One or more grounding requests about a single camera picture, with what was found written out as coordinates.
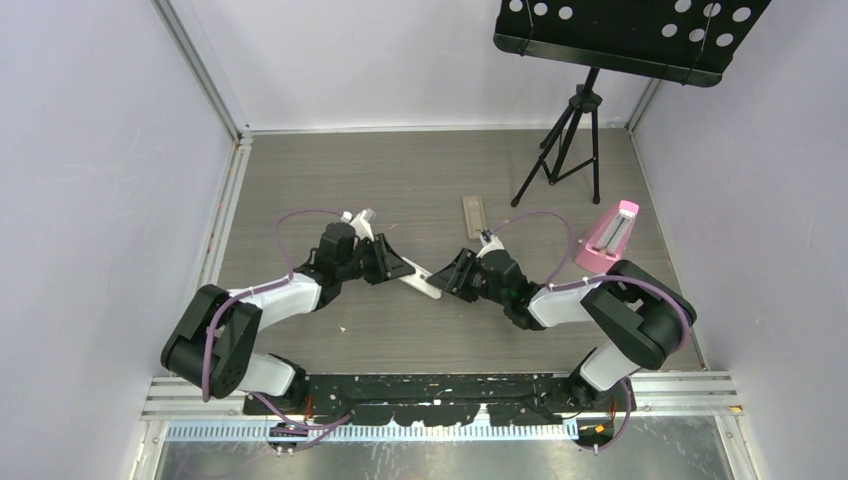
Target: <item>hole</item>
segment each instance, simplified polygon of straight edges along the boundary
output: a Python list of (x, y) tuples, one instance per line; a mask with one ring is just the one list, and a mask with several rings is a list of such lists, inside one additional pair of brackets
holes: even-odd
[(708, 3), (706, 7), (704, 7), (704, 16), (705, 17), (715, 17), (718, 15), (718, 12), (721, 11), (720, 3)]
[(696, 28), (695, 30), (692, 30), (691, 32), (689, 32), (689, 40), (691, 40), (693, 42), (700, 42), (703, 39), (704, 39), (704, 29), (703, 28)]
[(733, 21), (734, 22), (744, 22), (748, 20), (751, 16), (751, 9), (748, 7), (742, 7), (739, 10), (733, 12)]
[(669, 23), (663, 27), (663, 37), (670, 38), (677, 34), (677, 25)]
[(726, 47), (733, 43), (733, 35), (729, 33), (722, 33), (716, 38), (716, 45), (719, 47)]
[(691, 7), (692, 0), (677, 0), (674, 4), (674, 10), (677, 11), (677, 13), (683, 13)]

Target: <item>metal floor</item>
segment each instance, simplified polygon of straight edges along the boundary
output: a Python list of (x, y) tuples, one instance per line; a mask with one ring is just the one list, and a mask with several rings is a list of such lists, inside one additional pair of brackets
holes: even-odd
[[(625, 257), (676, 288), (642, 171), (624, 130), (600, 132), (601, 204), (591, 202), (591, 168), (549, 186), (541, 174), (518, 208), (509, 200), (535, 158), (544, 131), (334, 133), (257, 136), (224, 255), (219, 284), (257, 285), (286, 274), (273, 227), (302, 208), (377, 212), (375, 233), (430, 271), (446, 266), (468, 240), (462, 197), (481, 195), (489, 227), (519, 213), (556, 210), (578, 236), (621, 199), (640, 205)], [(591, 157), (588, 130), (578, 131), (565, 169)], [(317, 245), (329, 215), (292, 218), (284, 240), (297, 264)], [(523, 219), (503, 230), (504, 245), (541, 282), (564, 253), (567, 237), (552, 217)], [(573, 263), (564, 283), (587, 272)], [(288, 358), (316, 373), (567, 372), (606, 336), (593, 324), (522, 331), (490, 302), (432, 300), (401, 282), (349, 282), (323, 310), (260, 334), (257, 351)], [(692, 343), (667, 370), (699, 370)]]
[(712, 417), (634, 418), (598, 456), (568, 441), (327, 443), (277, 457), (262, 443), (169, 442), (159, 480), (687, 479), (733, 474)]

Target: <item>tripod leg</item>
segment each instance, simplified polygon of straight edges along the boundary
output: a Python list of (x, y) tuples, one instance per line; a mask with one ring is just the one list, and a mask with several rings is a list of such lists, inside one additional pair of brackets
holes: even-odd
[(568, 147), (571, 146), (571, 141), (574, 139), (574, 134), (577, 132), (577, 124), (580, 123), (580, 117), (582, 116), (583, 110), (580, 108), (574, 109), (574, 115), (571, 117), (571, 123), (568, 125), (568, 130), (565, 132), (565, 138), (562, 140), (562, 145), (559, 147), (557, 161), (554, 164), (554, 169), (551, 171), (551, 178), (548, 179), (548, 183), (551, 185), (556, 183), (556, 178), (559, 177), (559, 171), (562, 170), (562, 164), (565, 162), (565, 156), (568, 154)]
[(533, 165), (533, 170), (530, 170), (530, 175), (527, 175), (527, 179), (524, 180), (524, 184), (521, 185), (521, 188), (518, 190), (518, 194), (515, 196), (515, 198), (512, 199), (511, 202), (509, 202), (509, 204), (512, 205), (513, 208), (518, 206), (518, 202), (521, 201), (521, 197), (524, 195), (524, 192), (527, 191), (527, 187), (530, 186), (530, 182), (533, 181), (533, 177), (536, 176), (536, 173), (539, 171), (539, 168), (544, 163), (545, 163), (545, 157), (544, 156), (540, 157), (538, 160), (536, 160), (536, 165)]
[[(565, 126), (565, 122), (568, 121), (568, 118), (573, 113), (575, 113), (574, 108), (569, 105), (568, 108), (565, 109), (565, 113), (563, 113), (562, 117), (557, 120), (557, 124), (554, 125), (554, 130), (551, 130), (551, 132), (562, 132), (562, 129)], [(533, 165), (533, 170), (530, 170), (530, 175), (527, 175), (527, 179), (524, 180), (524, 184), (521, 185), (521, 188), (518, 190), (518, 194), (515, 195), (515, 198), (513, 198), (512, 201), (509, 203), (513, 206), (513, 208), (518, 206), (518, 202), (521, 201), (521, 197), (524, 195), (524, 192), (527, 191), (527, 187), (530, 186), (530, 182), (533, 181), (533, 177), (536, 176), (536, 173), (539, 172), (539, 169), (541, 167), (545, 167), (545, 176), (548, 177), (549, 182), (551, 182), (551, 179), (554, 178), (553, 174), (548, 171), (548, 167), (545, 164), (545, 158), (547, 158), (548, 154), (551, 153), (551, 149), (554, 148), (554, 145), (556, 145), (556, 138), (557, 137), (554, 136), (553, 138), (551, 138), (551, 141), (545, 145), (545, 149), (542, 150), (542, 154), (539, 155), (539, 158), (536, 160), (536, 165)]]
[(571, 113), (574, 111), (574, 107), (571, 106), (571, 103), (568, 104), (565, 111), (562, 112), (562, 115), (557, 119), (557, 123), (554, 124), (554, 128), (551, 129), (550, 132), (545, 136), (545, 139), (542, 140), (542, 143), (539, 144), (539, 148), (545, 148), (548, 146), (548, 142), (552, 142), (558, 136), (562, 135), (562, 129), (565, 127), (565, 122), (568, 121), (568, 117), (571, 116)]
[(598, 157), (598, 110), (592, 110), (592, 183), (595, 193), (592, 195), (592, 203), (595, 205), (601, 203), (601, 179), (600, 179), (600, 164)]

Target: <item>gray wood floor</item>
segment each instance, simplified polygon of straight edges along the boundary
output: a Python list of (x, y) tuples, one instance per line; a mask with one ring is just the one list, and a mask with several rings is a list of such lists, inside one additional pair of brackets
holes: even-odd
[[(640, 205), (626, 257), (676, 288), (656, 215), (624, 130), (601, 130), (601, 205), (591, 203), (591, 169), (549, 186), (540, 176), (518, 208), (509, 200), (539, 154), (542, 131), (343, 133), (259, 136), (224, 256), (219, 284), (246, 287), (286, 273), (273, 233), (276, 220), (302, 208), (377, 212), (375, 232), (430, 271), (447, 265), (468, 240), (462, 197), (481, 195), (490, 227), (540, 208), (561, 212), (578, 236), (621, 199)], [(588, 130), (578, 131), (566, 167), (591, 157)], [(329, 215), (284, 224), (284, 239), (302, 263)], [(523, 219), (499, 234), (522, 270), (544, 281), (564, 253), (565, 228), (553, 217)], [(570, 263), (560, 283), (586, 275)], [(349, 282), (327, 308), (260, 334), (257, 350), (289, 358), (315, 373), (567, 372), (606, 340), (594, 324), (522, 331), (494, 303), (432, 300), (401, 282)], [(689, 346), (667, 370), (696, 370)]]

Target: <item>metal frame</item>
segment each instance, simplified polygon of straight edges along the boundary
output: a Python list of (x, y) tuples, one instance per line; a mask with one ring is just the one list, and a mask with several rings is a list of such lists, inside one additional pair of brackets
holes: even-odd
[(642, 121), (642, 117), (645, 116), (645, 112), (648, 111), (648, 107), (651, 106), (651, 103), (654, 101), (654, 97), (657, 96), (657, 92), (660, 91), (660, 86), (662, 86), (663, 83), (663, 80), (657, 78), (651, 78), (648, 80), (648, 83), (645, 85), (645, 89), (642, 90), (642, 95), (639, 96), (636, 108), (633, 109), (633, 114), (630, 115), (630, 119), (627, 120), (627, 123), (624, 125), (624, 128), (627, 129), (627, 132), (631, 136), (636, 132), (636, 127), (639, 126), (639, 122)]
[[(650, 98), (653, 98), (653, 95), (649, 95), (649, 99), (647, 100), (647, 104), (650, 104)], [(645, 164), (642, 161), (642, 153), (639, 151), (639, 145), (636, 142), (636, 132), (633, 131), (633, 130), (628, 130), (628, 136), (630, 137), (630, 144), (633, 146), (633, 151), (634, 151), (634, 153), (636, 153), (636, 161), (639, 162), (639, 170), (642, 172), (642, 178), (645, 179), (645, 185), (648, 187), (648, 196), (651, 197), (651, 198), (655, 198), (653, 189), (651, 187), (651, 182), (650, 182), (650, 180), (648, 180), (648, 176), (645, 174)], [(660, 230), (660, 236), (663, 239), (668, 238), (668, 236), (665, 234), (666, 229), (664, 228), (663, 219), (660, 215), (657, 215), (657, 226)], [(674, 258), (674, 252), (672, 251), (673, 248), (671, 247), (671, 245), (666, 243), (665, 247), (666, 247), (666, 250), (668, 250), (669, 258)], [(685, 290), (685, 288), (683, 288), (682, 285), (680, 285), (680, 289), (681, 289), (681, 291)], [(695, 347), (695, 353), (698, 355), (698, 361), (701, 362), (701, 369), (702, 370), (709, 370), (711, 368), (710, 362), (704, 356), (703, 349), (701, 349), (701, 345), (698, 342), (698, 330), (699, 330), (700, 325), (701, 324), (698, 323), (698, 322), (695, 322), (692, 325), (692, 332), (694, 334), (691, 336), (691, 340), (692, 340), (692, 345)]]
[(740, 479), (762, 478), (751, 455), (750, 440), (745, 434), (747, 422), (744, 416), (716, 417), (718, 433), (733, 476)]
[(250, 130), (244, 130), (241, 140), (230, 158), (227, 171), (224, 174), (218, 209), (215, 211), (215, 217), (212, 220), (209, 243), (206, 246), (200, 275), (197, 279), (198, 288), (209, 283), (215, 283), (218, 280), (252, 145), (252, 132)]
[(151, 0), (151, 3), (156, 8), (156, 11), (159, 12), (162, 22), (165, 24), (168, 32), (170, 32), (171, 38), (174, 39), (174, 44), (183, 55), (183, 58), (185, 58), (186, 64), (200, 85), (201, 91), (203, 91), (203, 94), (215, 110), (215, 114), (221, 120), (224, 129), (226, 129), (234, 141), (239, 140), (242, 130), (248, 128), (248, 125), (246, 122), (239, 123), (234, 118), (233, 112), (221, 95), (220, 84), (222, 82), (219, 81), (218, 85), (216, 85), (216, 82), (212, 79), (212, 75), (209, 73), (207, 65), (204, 64), (195, 41), (189, 36), (189, 32), (183, 22), (183, 17), (177, 13), (174, 2), (171, 0)]
[[(727, 372), (657, 372), (632, 376), (636, 397), (635, 417), (736, 416), (742, 414), (736, 387)], [(141, 413), (144, 421), (233, 420), (276, 417), (245, 416), (244, 392), (203, 403), (200, 389), (176, 377), (153, 379)], [(602, 413), (583, 413), (579, 418), (595, 418)], [(478, 419), (488, 419), (485, 409)]]

